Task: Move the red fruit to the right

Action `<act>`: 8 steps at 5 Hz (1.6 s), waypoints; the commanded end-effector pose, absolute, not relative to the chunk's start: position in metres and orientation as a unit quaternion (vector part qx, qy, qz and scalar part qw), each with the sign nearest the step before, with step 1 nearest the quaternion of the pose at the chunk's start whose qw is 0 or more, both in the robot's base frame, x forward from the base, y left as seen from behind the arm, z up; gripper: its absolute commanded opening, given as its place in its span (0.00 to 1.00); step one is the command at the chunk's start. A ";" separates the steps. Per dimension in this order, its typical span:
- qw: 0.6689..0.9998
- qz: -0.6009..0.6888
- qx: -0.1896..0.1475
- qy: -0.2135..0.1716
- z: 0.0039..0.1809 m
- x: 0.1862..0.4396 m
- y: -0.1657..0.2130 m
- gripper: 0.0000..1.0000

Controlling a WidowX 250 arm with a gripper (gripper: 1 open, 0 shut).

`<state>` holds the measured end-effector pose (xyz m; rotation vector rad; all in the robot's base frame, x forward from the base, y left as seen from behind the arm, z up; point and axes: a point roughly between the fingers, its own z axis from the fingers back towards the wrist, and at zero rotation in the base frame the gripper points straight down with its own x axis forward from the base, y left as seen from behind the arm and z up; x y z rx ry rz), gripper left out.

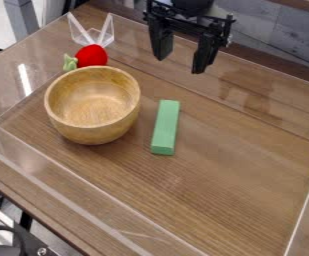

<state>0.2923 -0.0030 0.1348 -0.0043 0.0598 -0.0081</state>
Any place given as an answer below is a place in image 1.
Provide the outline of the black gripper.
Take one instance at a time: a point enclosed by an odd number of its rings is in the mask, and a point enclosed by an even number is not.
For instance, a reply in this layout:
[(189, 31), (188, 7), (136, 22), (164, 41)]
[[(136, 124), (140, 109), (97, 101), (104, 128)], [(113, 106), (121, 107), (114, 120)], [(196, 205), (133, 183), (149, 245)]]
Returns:
[(203, 74), (213, 64), (220, 45), (232, 38), (235, 15), (216, 6), (216, 0), (148, 0), (144, 20), (149, 24), (152, 49), (163, 61), (173, 51), (175, 31), (201, 35), (193, 57), (193, 74)]

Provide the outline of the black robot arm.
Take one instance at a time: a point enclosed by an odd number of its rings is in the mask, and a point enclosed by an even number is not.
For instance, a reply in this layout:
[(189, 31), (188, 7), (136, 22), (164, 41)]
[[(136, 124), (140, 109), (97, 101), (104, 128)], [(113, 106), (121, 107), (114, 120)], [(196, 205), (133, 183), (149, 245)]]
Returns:
[(199, 38), (192, 73), (203, 74), (215, 63), (219, 51), (231, 44), (232, 13), (209, 15), (215, 0), (148, 0), (144, 20), (148, 22), (153, 55), (163, 61), (173, 52), (175, 33)]

